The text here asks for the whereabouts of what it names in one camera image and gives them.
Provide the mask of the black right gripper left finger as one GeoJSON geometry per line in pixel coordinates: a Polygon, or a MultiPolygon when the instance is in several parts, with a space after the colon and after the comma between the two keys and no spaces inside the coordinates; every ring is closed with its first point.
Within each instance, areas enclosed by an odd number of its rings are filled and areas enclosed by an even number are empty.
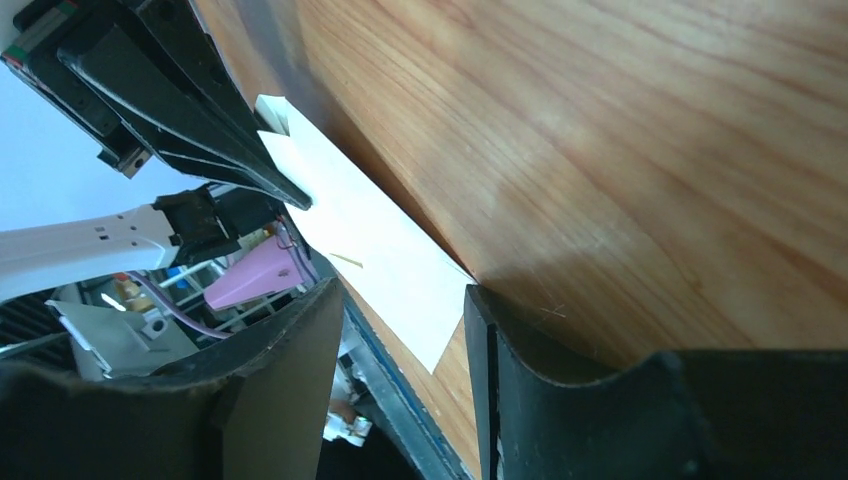
{"type": "Polygon", "coordinates": [[[146,377],[1,365],[5,479],[311,479],[343,323],[320,281],[284,309],[146,377]]]}

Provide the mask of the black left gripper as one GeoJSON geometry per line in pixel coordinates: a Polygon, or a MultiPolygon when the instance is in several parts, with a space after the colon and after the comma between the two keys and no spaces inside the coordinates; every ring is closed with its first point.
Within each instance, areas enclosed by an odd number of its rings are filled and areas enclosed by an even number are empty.
{"type": "Polygon", "coordinates": [[[127,178],[150,160],[150,147],[188,175],[254,190],[301,210],[312,207],[311,197],[270,159],[253,111],[191,2],[134,1],[132,12],[194,96],[132,42],[62,45],[107,6],[3,1],[2,64],[95,140],[98,158],[127,178]]]}

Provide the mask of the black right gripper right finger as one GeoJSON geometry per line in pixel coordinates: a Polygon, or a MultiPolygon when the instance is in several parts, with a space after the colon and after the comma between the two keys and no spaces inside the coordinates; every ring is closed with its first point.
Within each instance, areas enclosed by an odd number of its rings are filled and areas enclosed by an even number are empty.
{"type": "Polygon", "coordinates": [[[480,285],[464,328],[487,479],[843,479],[843,350],[677,350],[617,371],[480,285]]]}

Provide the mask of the cream pink envelope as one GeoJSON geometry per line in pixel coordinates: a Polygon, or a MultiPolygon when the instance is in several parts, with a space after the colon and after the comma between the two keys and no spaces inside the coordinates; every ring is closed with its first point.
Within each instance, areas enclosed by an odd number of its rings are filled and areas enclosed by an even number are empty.
{"type": "Polygon", "coordinates": [[[277,169],[312,200],[290,210],[301,236],[434,371],[473,278],[285,97],[255,107],[277,169]]]}

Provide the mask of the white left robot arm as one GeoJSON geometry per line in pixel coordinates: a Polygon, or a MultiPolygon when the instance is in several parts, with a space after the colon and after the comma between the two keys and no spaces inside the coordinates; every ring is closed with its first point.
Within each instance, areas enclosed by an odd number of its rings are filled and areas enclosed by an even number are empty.
{"type": "MultiPolygon", "coordinates": [[[[275,166],[262,121],[188,1],[29,1],[7,19],[2,63],[126,176],[151,158],[206,182],[299,209],[312,201],[275,166]]],[[[238,230],[206,188],[100,218],[5,232],[1,297],[231,253],[238,230]]]]}

